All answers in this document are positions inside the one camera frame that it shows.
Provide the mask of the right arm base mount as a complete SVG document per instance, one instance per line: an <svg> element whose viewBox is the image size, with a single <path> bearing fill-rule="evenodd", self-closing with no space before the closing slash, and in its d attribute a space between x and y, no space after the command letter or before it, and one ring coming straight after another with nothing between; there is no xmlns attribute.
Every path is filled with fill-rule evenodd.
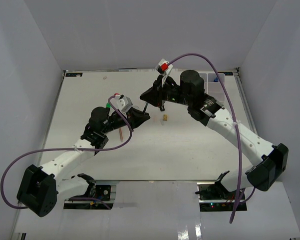
<svg viewBox="0 0 300 240"><path fill-rule="evenodd" d="M232 212L235 192L219 193L214 184L199 182L195 194L199 198L200 212Z"/></svg>

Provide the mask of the orange pen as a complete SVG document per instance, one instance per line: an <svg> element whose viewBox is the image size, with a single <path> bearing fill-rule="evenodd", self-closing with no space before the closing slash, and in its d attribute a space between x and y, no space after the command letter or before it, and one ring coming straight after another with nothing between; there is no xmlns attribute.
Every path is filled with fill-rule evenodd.
<svg viewBox="0 0 300 240"><path fill-rule="evenodd" d="M120 141L121 141L121 142L124 142L124 137L123 137L122 128L119 128L119 137L120 137Z"/></svg>

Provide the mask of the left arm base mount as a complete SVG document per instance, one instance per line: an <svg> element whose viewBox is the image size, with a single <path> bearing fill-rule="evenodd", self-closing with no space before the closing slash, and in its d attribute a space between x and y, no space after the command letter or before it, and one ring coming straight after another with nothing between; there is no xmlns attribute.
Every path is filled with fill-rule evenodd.
<svg viewBox="0 0 300 240"><path fill-rule="evenodd" d="M83 195L67 199L63 205L66 210L111 210L114 204L111 185L91 185Z"/></svg>

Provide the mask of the white compartment organizer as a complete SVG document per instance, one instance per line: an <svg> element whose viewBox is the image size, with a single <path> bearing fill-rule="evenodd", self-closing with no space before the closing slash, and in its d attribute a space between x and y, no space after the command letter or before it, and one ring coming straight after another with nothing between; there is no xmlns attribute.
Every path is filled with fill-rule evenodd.
<svg viewBox="0 0 300 240"><path fill-rule="evenodd" d="M205 93L223 103L225 101L225 94L220 82L225 84L225 75L223 73L219 73L220 79L218 82L213 82L214 78L217 78L215 73L199 73L199 75L205 82Z"/></svg>

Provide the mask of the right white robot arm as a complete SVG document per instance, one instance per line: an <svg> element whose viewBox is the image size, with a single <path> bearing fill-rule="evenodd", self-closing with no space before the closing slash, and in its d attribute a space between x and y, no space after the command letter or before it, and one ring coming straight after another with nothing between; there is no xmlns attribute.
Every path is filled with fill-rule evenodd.
<svg viewBox="0 0 300 240"><path fill-rule="evenodd" d="M227 171L215 182L216 195L225 200L241 187L255 187L268 191L277 178L286 170L289 149L283 144L274 145L244 126L235 122L222 103L205 93L204 79L195 70L186 70L180 75L180 84L171 77L165 81L159 75L151 88L141 94L140 99L161 110L164 102L178 103L188 107L189 115L204 126L219 133L241 150L250 161L250 166L241 173Z"/></svg>

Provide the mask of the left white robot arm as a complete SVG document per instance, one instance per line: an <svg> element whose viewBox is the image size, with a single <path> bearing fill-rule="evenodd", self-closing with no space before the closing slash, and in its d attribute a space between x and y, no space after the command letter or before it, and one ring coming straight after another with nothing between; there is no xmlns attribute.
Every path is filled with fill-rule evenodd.
<svg viewBox="0 0 300 240"><path fill-rule="evenodd" d="M61 194L61 181L105 147L109 132L124 126L135 129L149 119L149 113L133 107L123 116L110 112L108 108L96 107L91 112L83 135L72 148L41 166L32 164L25 170L17 199L37 216L46 216L52 211L57 197Z"/></svg>

